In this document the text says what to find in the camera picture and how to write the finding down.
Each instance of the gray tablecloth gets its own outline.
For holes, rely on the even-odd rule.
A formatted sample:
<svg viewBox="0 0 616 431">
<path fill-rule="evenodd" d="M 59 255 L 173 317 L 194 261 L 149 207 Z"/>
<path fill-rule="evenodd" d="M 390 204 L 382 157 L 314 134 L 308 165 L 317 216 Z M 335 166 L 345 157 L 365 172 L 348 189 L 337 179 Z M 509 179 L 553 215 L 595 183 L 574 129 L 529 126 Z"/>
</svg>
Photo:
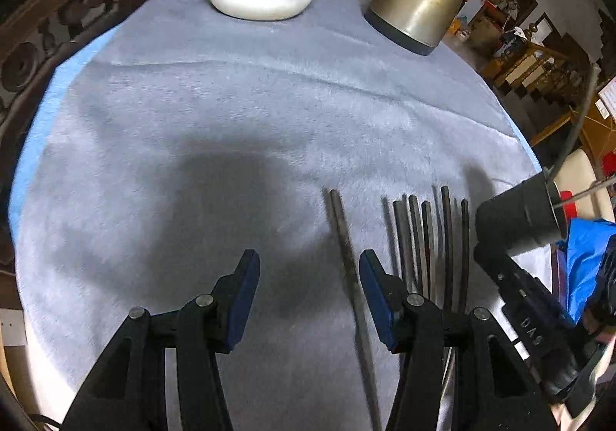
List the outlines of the gray tablecloth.
<svg viewBox="0 0 616 431">
<path fill-rule="evenodd" d="M 535 173 L 496 97 L 443 44 L 421 57 L 384 38 L 355 0 L 282 22 L 151 0 L 105 42 L 54 78 L 59 108 L 41 106 L 13 189 L 20 293 L 51 361 L 77 387 L 130 307 L 181 307 L 254 248 L 244 339 L 219 357 L 235 429 L 369 429 L 324 192 L 340 189 L 356 254 L 392 270 L 391 201 L 435 203 L 446 184 L 474 214 Z M 549 286 L 544 250 L 518 261 Z M 498 314 L 476 265 L 470 283 L 470 307 Z M 385 422 L 398 359 L 370 330 Z"/>
</svg>

